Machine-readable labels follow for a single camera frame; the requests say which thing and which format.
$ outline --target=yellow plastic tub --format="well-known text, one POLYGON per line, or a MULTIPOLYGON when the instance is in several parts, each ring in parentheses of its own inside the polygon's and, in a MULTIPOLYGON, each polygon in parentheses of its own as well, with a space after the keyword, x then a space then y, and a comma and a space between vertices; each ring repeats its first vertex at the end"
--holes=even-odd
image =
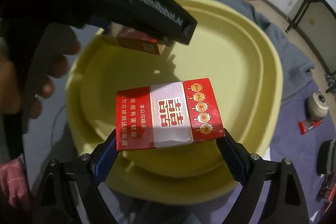
MULTIPOLYGON (((198 21, 189 46, 162 56, 111 47, 96 36, 71 68, 68 122, 80 154, 115 128, 117 90, 208 77, 224 126, 249 152, 263 155, 282 97, 282 68, 269 38, 250 20, 213 0, 175 0, 198 21)), ((107 185, 126 195, 172 204, 204 202, 235 183, 214 141, 125 151, 107 185)))

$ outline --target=finger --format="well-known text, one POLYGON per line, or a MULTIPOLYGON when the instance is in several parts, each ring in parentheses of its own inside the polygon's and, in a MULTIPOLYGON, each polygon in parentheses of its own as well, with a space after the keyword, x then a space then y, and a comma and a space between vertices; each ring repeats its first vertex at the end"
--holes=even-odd
POLYGON ((38 95, 42 96, 45 99, 48 99, 53 95, 54 92, 55 92, 54 83, 48 76, 46 76, 46 82, 43 85, 41 92, 38 93, 38 95))
POLYGON ((4 57, 0 60, 0 110, 5 114, 14 114, 20 110, 21 96, 16 80, 16 69, 11 61, 4 57))
POLYGON ((68 71, 68 61, 67 58, 62 55, 55 60, 51 68, 50 76, 55 78, 61 78, 68 71))
POLYGON ((70 47, 70 49, 68 51, 64 52, 63 54, 74 55, 74 54, 77 54, 80 51, 80 49, 81 49, 81 44, 79 43, 78 40, 75 40, 75 42, 70 47))
POLYGON ((42 105, 39 102, 39 100, 36 99, 30 108, 30 118, 37 119, 38 116, 40 116, 41 112, 42 112, 42 105))

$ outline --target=purple mat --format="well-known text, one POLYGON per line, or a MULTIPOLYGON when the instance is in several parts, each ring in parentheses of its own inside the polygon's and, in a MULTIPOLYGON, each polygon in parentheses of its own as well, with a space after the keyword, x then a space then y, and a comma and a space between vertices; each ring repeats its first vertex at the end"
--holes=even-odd
MULTIPOLYGON (((265 160, 269 160, 270 157, 273 161, 281 161, 288 157, 293 161, 305 194, 311 223, 319 221, 319 211, 323 206, 322 202, 318 203, 315 200, 323 180, 315 171, 318 150, 323 141, 336 137, 330 114, 317 128, 305 135, 300 133, 298 123, 305 120, 305 98, 314 92, 319 92, 319 88, 315 82, 311 82, 294 95, 288 104, 281 107, 270 150, 263 157, 265 160)), ((251 224, 258 222, 263 210, 268 192, 266 186, 269 186, 269 182, 264 183, 258 205, 250 221, 251 224)), ((239 186, 230 194, 206 203, 192 205, 190 208, 202 224, 221 224, 240 190, 239 186)))

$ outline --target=pink cloth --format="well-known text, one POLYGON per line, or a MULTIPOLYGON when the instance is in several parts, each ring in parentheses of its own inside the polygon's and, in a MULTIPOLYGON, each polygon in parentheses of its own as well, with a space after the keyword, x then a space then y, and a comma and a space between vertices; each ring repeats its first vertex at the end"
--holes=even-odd
POLYGON ((26 182, 21 159, 0 165, 0 190, 9 204, 19 212, 32 209, 32 196, 26 182))

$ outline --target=silver bolt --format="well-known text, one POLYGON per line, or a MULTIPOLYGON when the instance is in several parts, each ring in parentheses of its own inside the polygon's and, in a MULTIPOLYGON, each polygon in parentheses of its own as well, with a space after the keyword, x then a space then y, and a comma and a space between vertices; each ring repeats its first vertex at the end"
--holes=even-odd
POLYGON ((251 154, 251 158, 252 158, 253 160, 258 160, 258 159, 260 159, 260 156, 259 156, 257 153, 252 153, 252 154, 251 154))
POLYGON ((89 158, 90 158, 89 153, 85 153, 85 154, 81 155, 81 160, 88 160, 89 158))
POLYGON ((288 165, 292 163, 292 160, 289 158, 284 158, 283 161, 285 162, 285 164, 288 164, 288 165))
POLYGON ((56 159, 52 159, 52 160, 49 161, 49 165, 50 165, 50 166, 54 166, 54 165, 56 165, 57 163, 58 163, 58 160, 56 160, 56 159))

